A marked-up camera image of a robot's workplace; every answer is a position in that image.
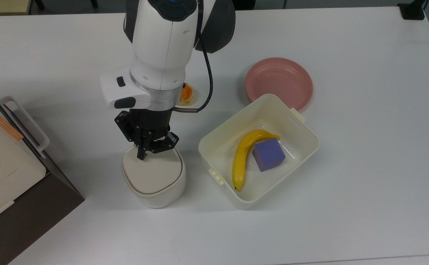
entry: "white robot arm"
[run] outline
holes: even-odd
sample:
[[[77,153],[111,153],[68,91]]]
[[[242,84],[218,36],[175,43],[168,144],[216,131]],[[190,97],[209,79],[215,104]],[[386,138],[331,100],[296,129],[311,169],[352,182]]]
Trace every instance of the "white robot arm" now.
[[[234,32],[231,0],[127,0],[125,33],[133,44],[130,65],[100,76],[102,96],[115,121],[143,160],[147,152],[178,141],[169,119],[185,81],[185,67],[201,38],[204,52],[224,47]]]

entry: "plastic bin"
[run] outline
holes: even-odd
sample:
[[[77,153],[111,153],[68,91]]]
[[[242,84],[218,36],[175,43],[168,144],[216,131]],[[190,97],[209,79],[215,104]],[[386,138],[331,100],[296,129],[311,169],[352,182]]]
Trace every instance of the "plastic bin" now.
[[[303,122],[304,118],[296,110],[290,110],[277,96],[263,95],[201,139],[198,151],[203,166],[236,208],[247,209],[318,149],[317,136]],[[243,136],[255,129],[280,136],[285,160],[280,166],[260,172],[250,152],[244,186],[238,192],[231,176],[234,153]]]

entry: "toy banana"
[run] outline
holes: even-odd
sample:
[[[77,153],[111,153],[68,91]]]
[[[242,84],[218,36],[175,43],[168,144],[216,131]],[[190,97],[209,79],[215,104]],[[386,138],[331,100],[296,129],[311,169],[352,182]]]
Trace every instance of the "toy banana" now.
[[[244,184],[245,163],[251,147],[257,141],[263,141],[270,138],[277,138],[277,140],[280,140],[278,135],[271,134],[262,129],[257,129],[246,134],[240,141],[233,161],[233,185],[236,191],[241,191]]]

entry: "plate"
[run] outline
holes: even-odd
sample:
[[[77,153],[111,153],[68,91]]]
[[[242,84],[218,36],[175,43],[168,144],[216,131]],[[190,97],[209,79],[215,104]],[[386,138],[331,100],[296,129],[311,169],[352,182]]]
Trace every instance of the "plate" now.
[[[290,109],[300,110],[312,97],[312,80],[301,65],[285,58],[257,62],[245,76],[245,91],[250,101],[265,94],[280,98]]]

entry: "purple cube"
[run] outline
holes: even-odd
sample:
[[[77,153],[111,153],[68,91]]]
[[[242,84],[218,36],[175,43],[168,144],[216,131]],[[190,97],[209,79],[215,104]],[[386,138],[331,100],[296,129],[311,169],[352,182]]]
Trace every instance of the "purple cube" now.
[[[276,138],[255,144],[252,154],[261,172],[280,166],[285,160],[285,154]]]

